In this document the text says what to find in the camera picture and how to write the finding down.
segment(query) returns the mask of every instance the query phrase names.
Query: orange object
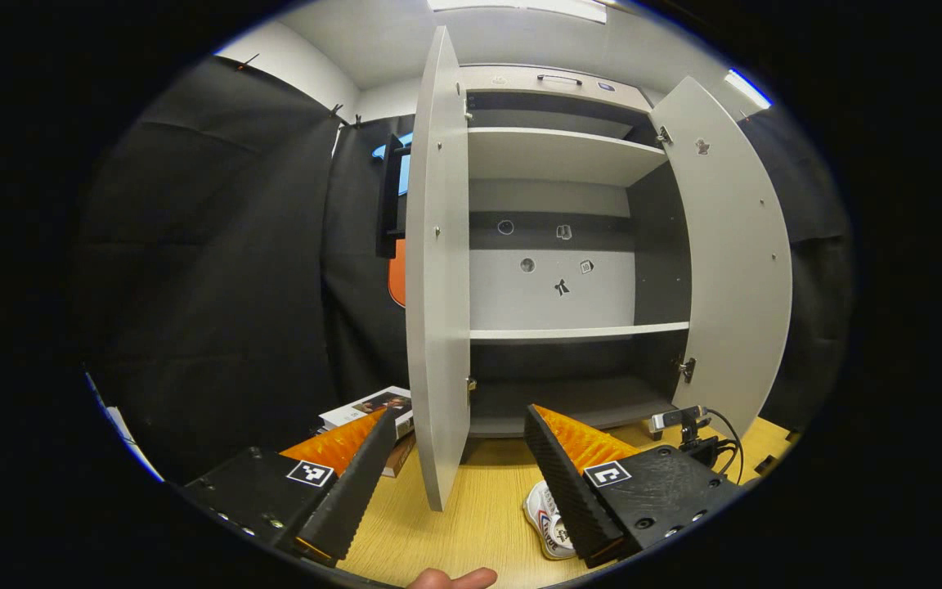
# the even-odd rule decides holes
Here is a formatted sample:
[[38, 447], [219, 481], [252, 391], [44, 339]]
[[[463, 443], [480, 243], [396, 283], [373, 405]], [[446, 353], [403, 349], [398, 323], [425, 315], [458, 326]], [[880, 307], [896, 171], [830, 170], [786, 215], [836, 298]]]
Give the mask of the orange object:
[[395, 240], [395, 258], [388, 260], [388, 292], [403, 309], [405, 308], [405, 240]]
[[554, 433], [558, 443], [562, 444], [562, 450], [569, 455], [569, 460], [572, 460], [572, 464], [581, 474], [588, 466], [620, 460], [639, 452], [633, 445], [623, 443], [605, 432], [599, 432], [590, 425], [581, 424], [576, 419], [539, 405], [533, 407], [543, 417], [547, 428]]
[[364, 443], [366, 436], [370, 435], [373, 426], [377, 425], [377, 421], [380, 421], [383, 414], [384, 410], [381, 407], [366, 417], [359, 417], [350, 424], [340, 425], [339, 428], [318, 434], [278, 454], [293, 460], [307, 460], [314, 462], [315, 465], [329, 466], [339, 477], [348, 465], [351, 465], [355, 452], [358, 452], [358, 448]]

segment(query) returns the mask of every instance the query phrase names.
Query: white shelf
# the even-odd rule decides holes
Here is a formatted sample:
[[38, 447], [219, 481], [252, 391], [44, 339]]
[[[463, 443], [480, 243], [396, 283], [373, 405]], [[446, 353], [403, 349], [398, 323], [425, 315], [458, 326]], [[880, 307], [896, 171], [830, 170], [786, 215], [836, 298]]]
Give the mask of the white shelf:
[[653, 325], [627, 325], [620, 327], [581, 327], [575, 329], [472, 329], [471, 343], [489, 342], [565, 342], [565, 340], [611, 339], [623, 335], [657, 333], [688, 329], [688, 321], [657, 323]]
[[524, 179], [628, 187], [666, 161], [663, 150], [573, 131], [468, 129], [472, 180]]
[[631, 374], [500, 383], [480, 380], [471, 393], [468, 436], [522, 437], [526, 426], [526, 406], [531, 402], [598, 429], [633, 424], [675, 409], [668, 396]]

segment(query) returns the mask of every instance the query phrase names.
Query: open cabinet door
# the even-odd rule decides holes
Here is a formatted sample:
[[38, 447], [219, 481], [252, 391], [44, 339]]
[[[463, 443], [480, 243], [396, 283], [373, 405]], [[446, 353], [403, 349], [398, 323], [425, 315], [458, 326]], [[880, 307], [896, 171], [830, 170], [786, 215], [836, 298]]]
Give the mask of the open cabinet door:
[[[735, 120], [685, 78], [650, 113], [678, 182], [693, 291], [677, 407], [714, 407], [740, 435], [780, 368], [792, 311], [792, 265], [780, 202]], [[720, 421], [711, 422], [726, 435]]]
[[471, 411], [468, 128], [460, 67], [446, 27], [434, 30], [416, 98], [406, 195], [406, 346], [427, 502], [441, 511]]

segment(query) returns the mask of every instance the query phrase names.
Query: black curtain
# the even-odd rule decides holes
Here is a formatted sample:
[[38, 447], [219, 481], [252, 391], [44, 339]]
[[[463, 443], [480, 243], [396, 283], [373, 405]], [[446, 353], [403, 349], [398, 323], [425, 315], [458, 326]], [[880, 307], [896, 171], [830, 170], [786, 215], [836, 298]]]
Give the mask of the black curtain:
[[780, 199], [792, 249], [792, 319], [759, 415], [801, 431], [833, 391], [853, 305], [850, 225], [834, 178], [792, 117], [774, 106], [740, 120]]
[[[371, 153], [390, 135], [411, 132], [412, 120], [412, 115], [396, 116], [345, 127], [333, 156], [322, 224], [322, 301], [330, 364], [343, 402], [389, 385], [409, 387], [405, 309], [388, 292], [388, 260], [376, 254], [383, 163]], [[400, 223], [404, 204], [403, 197]]]
[[71, 250], [71, 340], [167, 479], [297, 443], [338, 403], [319, 268], [337, 123], [214, 56], [102, 161]]

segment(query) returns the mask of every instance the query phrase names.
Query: cabinet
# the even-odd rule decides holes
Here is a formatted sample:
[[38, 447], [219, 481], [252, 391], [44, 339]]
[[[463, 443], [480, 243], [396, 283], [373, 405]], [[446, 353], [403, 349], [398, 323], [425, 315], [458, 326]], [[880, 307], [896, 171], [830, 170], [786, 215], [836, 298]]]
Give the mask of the cabinet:
[[[670, 138], [662, 149], [625, 141], [642, 123]], [[681, 269], [642, 249], [650, 235], [629, 198], [661, 174], [677, 183]], [[694, 79], [653, 108], [585, 74], [461, 68], [438, 27], [405, 236], [409, 380], [434, 510], [468, 436], [517, 435], [528, 402], [597, 426], [706, 405], [744, 432], [769, 394], [790, 317], [787, 232], [751, 144]], [[653, 276], [685, 305], [650, 299]], [[665, 395], [650, 371], [670, 368], [671, 346], [696, 365]], [[564, 373], [583, 358], [598, 370]]]

